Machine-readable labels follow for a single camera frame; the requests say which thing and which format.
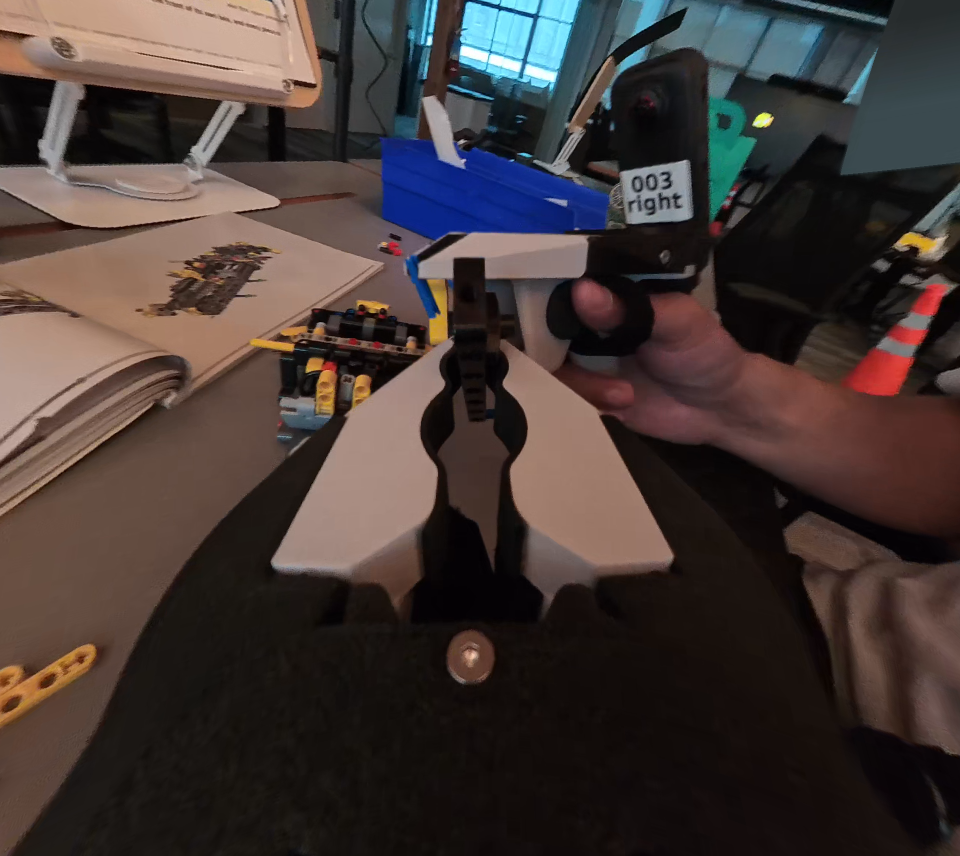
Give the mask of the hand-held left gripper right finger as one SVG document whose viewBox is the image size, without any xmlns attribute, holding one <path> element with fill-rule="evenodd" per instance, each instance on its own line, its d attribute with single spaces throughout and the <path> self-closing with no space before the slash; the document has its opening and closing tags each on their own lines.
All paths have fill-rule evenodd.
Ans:
<svg viewBox="0 0 960 856">
<path fill-rule="evenodd" d="M 670 548 L 597 410 L 501 344 L 495 435 L 507 450 L 495 573 L 545 605 L 565 586 L 666 572 Z"/>
</svg>

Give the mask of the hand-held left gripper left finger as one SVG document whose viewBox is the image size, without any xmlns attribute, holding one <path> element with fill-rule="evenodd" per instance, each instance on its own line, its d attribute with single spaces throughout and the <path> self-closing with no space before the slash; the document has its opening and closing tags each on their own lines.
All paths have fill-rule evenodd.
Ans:
<svg viewBox="0 0 960 856">
<path fill-rule="evenodd" d="M 459 388 L 449 339 L 344 418 L 272 569 L 378 586 L 414 620 L 490 615 L 492 563 L 440 459 Z"/>
</svg>

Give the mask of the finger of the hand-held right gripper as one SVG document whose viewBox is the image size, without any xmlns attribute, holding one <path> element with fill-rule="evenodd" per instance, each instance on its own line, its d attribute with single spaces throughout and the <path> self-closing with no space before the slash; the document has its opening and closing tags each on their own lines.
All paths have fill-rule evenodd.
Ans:
<svg viewBox="0 0 960 856">
<path fill-rule="evenodd" d="M 487 279 L 575 279 L 587 270 L 589 246 L 582 235 L 450 233 L 411 257 L 411 278 L 451 280 L 455 260 L 482 259 Z"/>
</svg>

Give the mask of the black lego frame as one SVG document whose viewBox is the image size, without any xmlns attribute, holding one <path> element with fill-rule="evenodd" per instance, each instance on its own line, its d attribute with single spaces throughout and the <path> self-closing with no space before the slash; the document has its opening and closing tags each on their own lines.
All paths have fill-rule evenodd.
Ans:
<svg viewBox="0 0 960 856">
<path fill-rule="evenodd" d="M 453 260 L 452 311 L 452 341 L 466 416 L 470 422 L 484 422 L 491 418 L 488 391 L 494 391 L 507 372 L 503 319 L 498 297 L 487 290 L 484 259 Z"/>
</svg>

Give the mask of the person's right forearm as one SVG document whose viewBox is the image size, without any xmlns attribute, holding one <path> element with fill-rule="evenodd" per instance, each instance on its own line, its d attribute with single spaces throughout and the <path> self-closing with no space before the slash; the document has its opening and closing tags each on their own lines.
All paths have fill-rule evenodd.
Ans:
<svg viewBox="0 0 960 856">
<path fill-rule="evenodd" d="M 956 397 L 879 397 L 734 348 L 715 444 L 837 509 L 958 541 Z"/>
</svg>

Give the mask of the partly built lego chassis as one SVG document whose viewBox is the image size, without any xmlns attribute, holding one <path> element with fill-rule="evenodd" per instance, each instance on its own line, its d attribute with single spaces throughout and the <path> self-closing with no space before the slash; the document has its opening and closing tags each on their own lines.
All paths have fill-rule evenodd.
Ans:
<svg viewBox="0 0 960 856">
<path fill-rule="evenodd" d="M 348 310 L 314 309 L 304 325 L 249 345 L 278 358 L 277 441 L 293 446 L 346 417 L 449 333 L 450 285 L 430 280 L 439 315 L 405 322 L 385 303 L 359 300 Z"/>
</svg>

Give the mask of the person's right hand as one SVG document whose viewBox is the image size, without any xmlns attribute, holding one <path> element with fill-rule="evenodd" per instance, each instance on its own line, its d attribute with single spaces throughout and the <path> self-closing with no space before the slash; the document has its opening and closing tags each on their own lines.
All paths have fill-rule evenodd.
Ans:
<svg viewBox="0 0 960 856">
<path fill-rule="evenodd" d="M 568 362 L 556 377 L 633 432 L 678 444 L 717 442 L 748 354 L 692 296 L 667 292 L 650 302 L 651 334 L 616 373 Z"/>
</svg>

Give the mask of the blue plastic bin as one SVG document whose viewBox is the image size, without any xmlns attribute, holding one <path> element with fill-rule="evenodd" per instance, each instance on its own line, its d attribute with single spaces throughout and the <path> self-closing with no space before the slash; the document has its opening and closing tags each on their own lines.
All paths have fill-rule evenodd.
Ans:
<svg viewBox="0 0 960 856">
<path fill-rule="evenodd" d="M 424 238 L 449 233 L 602 230 L 608 196 L 535 166 L 472 149 L 465 169 L 440 162 L 433 143 L 382 138 L 382 218 Z M 567 207 L 545 198 L 568 200 Z"/>
</svg>

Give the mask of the teal plastic object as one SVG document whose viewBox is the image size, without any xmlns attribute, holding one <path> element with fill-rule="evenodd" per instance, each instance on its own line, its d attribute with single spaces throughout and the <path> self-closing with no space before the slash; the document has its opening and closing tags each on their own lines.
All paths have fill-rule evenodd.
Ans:
<svg viewBox="0 0 960 856">
<path fill-rule="evenodd" d="M 757 140 L 745 135 L 747 114 L 739 103 L 710 96 L 707 106 L 709 208 L 713 220 L 728 199 Z"/>
</svg>

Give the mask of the white paper slip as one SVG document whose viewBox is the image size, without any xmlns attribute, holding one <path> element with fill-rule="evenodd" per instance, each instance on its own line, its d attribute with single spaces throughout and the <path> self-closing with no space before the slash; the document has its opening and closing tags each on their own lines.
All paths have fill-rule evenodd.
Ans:
<svg viewBox="0 0 960 856">
<path fill-rule="evenodd" d="M 427 125 L 438 161 L 453 168 L 464 170 L 466 159 L 461 156 L 450 116 L 446 106 L 437 95 L 429 94 L 421 100 L 421 121 Z"/>
</svg>

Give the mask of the large paned window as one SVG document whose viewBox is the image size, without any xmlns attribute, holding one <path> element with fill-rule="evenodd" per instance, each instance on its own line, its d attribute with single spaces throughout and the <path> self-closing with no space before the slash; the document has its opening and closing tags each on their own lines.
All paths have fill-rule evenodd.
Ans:
<svg viewBox="0 0 960 856">
<path fill-rule="evenodd" d="M 464 0 L 460 63 L 553 89 L 581 0 Z"/>
</svg>

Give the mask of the open instruction booklet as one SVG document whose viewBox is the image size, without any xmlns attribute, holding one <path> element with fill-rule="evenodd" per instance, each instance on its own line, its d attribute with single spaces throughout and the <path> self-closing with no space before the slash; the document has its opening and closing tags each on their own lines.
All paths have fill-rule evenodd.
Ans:
<svg viewBox="0 0 960 856">
<path fill-rule="evenodd" d="M 382 269 L 234 213 L 3 264 L 1 513 Z"/>
</svg>

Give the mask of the orange traffic cone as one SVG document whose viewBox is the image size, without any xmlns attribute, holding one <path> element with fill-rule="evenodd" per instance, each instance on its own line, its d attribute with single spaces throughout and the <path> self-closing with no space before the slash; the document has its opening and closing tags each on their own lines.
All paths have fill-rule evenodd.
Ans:
<svg viewBox="0 0 960 856">
<path fill-rule="evenodd" d="M 858 394 L 889 397 L 906 384 L 915 357 L 930 331 L 930 325 L 945 297 L 954 289 L 949 283 L 928 283 L 906 313 L 880 342 L 841 382 Z"/>
</svg>

